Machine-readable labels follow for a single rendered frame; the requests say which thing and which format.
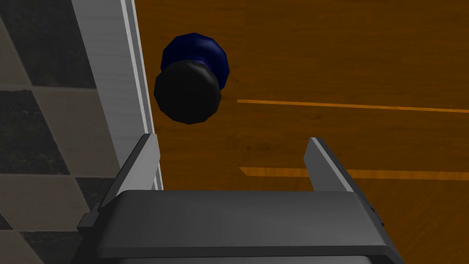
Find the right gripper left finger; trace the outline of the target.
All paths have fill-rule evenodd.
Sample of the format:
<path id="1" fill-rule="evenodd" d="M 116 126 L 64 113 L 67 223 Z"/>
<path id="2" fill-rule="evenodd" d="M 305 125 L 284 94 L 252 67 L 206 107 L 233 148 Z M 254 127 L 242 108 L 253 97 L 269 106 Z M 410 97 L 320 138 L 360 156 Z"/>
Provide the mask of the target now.
<path id="1" fill-rule="evenodd" d="M 106 192 L 100 207 L 126 190 L 160 190 L 161 168 L 157 135 L 145 133 Z"/>

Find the black and blue door knob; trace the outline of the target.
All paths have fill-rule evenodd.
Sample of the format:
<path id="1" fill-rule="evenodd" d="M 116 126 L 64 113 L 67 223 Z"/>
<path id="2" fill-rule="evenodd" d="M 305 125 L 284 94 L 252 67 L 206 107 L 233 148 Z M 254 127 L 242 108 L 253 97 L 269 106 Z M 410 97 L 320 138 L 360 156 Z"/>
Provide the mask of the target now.
<path id="1" fill-rule="evenodd" d="M 218 111 L 229 73 L 227 55 L 214 39 L 180 35 L 163 50 L 153 95 L 173 121 L 203 123 Z"/>

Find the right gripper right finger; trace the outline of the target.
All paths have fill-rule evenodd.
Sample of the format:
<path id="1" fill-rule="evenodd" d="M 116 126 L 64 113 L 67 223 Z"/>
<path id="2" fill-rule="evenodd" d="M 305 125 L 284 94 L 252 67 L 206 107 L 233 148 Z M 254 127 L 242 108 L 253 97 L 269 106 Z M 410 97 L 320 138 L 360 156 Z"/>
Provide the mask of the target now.
<path id="1" fill-rule="evenodd" d="M 318 138 L 309 139 L 304 163 L 314 191 L 353 192 Z"/>

